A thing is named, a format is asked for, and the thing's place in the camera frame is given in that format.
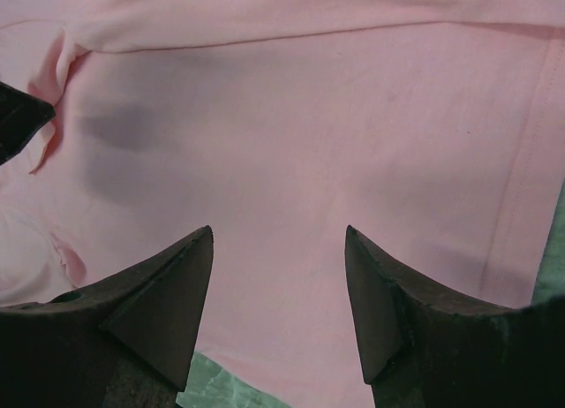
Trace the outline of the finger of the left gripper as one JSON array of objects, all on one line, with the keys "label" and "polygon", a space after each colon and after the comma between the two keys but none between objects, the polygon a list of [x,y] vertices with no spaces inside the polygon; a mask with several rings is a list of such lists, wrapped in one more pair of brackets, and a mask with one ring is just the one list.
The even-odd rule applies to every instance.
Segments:
[{"label": "finger of the left gripper", "polygon": [[56,116],[55,108],[37,97],[1,83],[0,160],[9,162]]}]

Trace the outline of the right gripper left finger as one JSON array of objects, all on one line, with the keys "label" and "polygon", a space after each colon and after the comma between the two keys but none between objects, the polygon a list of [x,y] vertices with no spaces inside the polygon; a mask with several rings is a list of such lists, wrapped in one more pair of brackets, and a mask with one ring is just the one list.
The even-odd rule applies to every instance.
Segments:
[{"label": "right gripper left finger", "polygon": [[210,227],[97,283],[1,311],[4,407],[172,407],[214,258]]}]

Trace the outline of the pink t shirt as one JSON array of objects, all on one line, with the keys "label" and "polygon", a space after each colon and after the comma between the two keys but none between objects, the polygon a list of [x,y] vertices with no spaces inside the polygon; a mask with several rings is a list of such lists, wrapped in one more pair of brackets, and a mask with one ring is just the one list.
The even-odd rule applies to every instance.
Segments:
[{"label": "pink t shirt", "polygon": [[564,182],[564,0],[1,0],[1,79],[56,106],[1,169],[1,303],[208,225],[198,349],[293,407],[367,407],[348,226],[502,306]]}]

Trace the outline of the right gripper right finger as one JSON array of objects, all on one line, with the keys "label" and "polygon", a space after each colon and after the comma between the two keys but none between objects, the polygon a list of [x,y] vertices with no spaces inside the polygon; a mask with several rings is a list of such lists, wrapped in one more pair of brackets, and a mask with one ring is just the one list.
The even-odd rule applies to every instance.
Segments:
[{"label": "right gripper right finger", "polygon": [[563,297],[520,309],[488,303],[395,260],[354,228],[345,270],[376,406],[563,406]]}]

